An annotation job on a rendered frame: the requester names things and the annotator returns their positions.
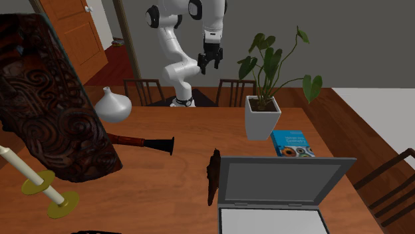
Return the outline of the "blue book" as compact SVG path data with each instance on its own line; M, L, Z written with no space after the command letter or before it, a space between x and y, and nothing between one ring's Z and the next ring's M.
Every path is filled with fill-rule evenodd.
M315 157L300 130L274 130L270 135L275 151L281 157Z

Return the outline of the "white round vase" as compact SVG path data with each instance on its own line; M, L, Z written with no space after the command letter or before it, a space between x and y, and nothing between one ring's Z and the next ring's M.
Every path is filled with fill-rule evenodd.
M94 109L99 118L105 122L117 123L129 117L132 102L129 97L113 93L109 86L103 88L104 96L96 103Z

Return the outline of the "dark brown rough object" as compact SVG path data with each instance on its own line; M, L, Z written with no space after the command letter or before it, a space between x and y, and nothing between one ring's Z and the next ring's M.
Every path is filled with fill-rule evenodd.
M213 155L209 159L209 165L206 167L208 179L208 196L207 204L212 205L217 189L219 188L221 155L218 149L213 151Z

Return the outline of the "red and black horn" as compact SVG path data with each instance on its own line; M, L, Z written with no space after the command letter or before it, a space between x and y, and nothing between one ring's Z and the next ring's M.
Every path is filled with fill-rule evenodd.
M108 137L112 144L152 148L155 150L168 152L170 155L172 155L173 150L174 150L174 137L172 137L171 139L167 139L167 140L157 140L157 139L146 140L143 138L118 136L114 134L108 134Z

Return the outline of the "green plant in white pot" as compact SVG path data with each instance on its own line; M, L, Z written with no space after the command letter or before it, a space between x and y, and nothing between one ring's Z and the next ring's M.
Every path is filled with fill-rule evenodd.
M270 137L282 113L274 95L283 86L300 80L307 102L312 102L317 98L323 86L322 76L312 77L306 74L276 87L281 67L289 56L284 56L282 49L274 49L274 42L274 36L266 37L263 33L256 34L249 52L252 53L254 49L257 49L262 63L259 64L258 58L251 55L237 62L239 80L242 81L251 74L256 84L255 94L248 96L245 101L245 132L247 139L251 141L267 140Z

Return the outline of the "dark carved wooden figure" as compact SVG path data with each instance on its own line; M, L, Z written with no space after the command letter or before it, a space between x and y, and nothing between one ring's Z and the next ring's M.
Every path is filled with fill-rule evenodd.
M0 14L0 120L62 180L80 183L122 169L44 14Z

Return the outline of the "brown wooden table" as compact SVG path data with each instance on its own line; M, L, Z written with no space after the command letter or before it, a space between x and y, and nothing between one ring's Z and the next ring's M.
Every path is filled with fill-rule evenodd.
M279 123L302 130L321 157L332 157L302 110L285 109ZM174 152L118 145L119 172L85 183L55 180L58 191L80 195L77 207L61 219L47 216L45 195L23 195L23 175L5 166L0 169L0 234L218 234L217 205L207 203L206 167L213 151L276 156L271 140L247 139L242 108L135 107L125 121L104 127L121 136L174 137Z

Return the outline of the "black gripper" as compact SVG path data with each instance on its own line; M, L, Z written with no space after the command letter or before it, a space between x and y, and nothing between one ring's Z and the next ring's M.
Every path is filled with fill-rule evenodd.
M206 73L206 66L208 62L214 60L214 68L218 69L220 61L223 59L223 49L219 43L207 43L204 40L204 54L198 55L198 66L200 67L201 73Z

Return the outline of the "white candle on yellow holder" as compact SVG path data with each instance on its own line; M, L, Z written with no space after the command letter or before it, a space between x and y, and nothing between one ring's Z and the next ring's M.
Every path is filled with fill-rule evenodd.
M27 179L21 186L25 195L45 194L50 200L47 215L51 219L59 219L68 215L79 202L79 194L75 191L59 193L51 186L55 173L51 170L35 172L13 150L0 146L0 156L21 172Z

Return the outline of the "orange wooden door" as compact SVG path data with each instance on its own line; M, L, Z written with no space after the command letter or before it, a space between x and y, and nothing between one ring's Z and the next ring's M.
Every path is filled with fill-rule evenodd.
M80 81L86 84L107 57L86 0L39 0Z

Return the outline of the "grey laptop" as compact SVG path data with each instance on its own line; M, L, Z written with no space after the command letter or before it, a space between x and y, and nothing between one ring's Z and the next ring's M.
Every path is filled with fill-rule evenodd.
M330 234L319 205L355 161L222 157L218 234Z

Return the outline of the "dark wooden chair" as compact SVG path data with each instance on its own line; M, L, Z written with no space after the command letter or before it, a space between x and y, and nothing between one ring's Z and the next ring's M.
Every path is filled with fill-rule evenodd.
M246 84L252 85L253 95L256 96L257 83L254 80L220 79L215 98L216 105L219 105L221 90L224 83L230 83L229 107L236 107L237 104L239 107L242 107Z
M415 159L415 150L382 161L353 183L386 234L415 234L415 169L407 158Z
M152 100L152 94L150 90L150 83L154 83L158 89L158 92L160 94L161 103L166 102L166 98L164 96L164 93L162 92L162 88L160 86L160 82L158 79L143 79L143 78L127 78L123 80L124 85L124 92L127 97L130 97L129 91L128 91L128 84L134 83L138 97L140 100L141 106L153 106L155 102Z

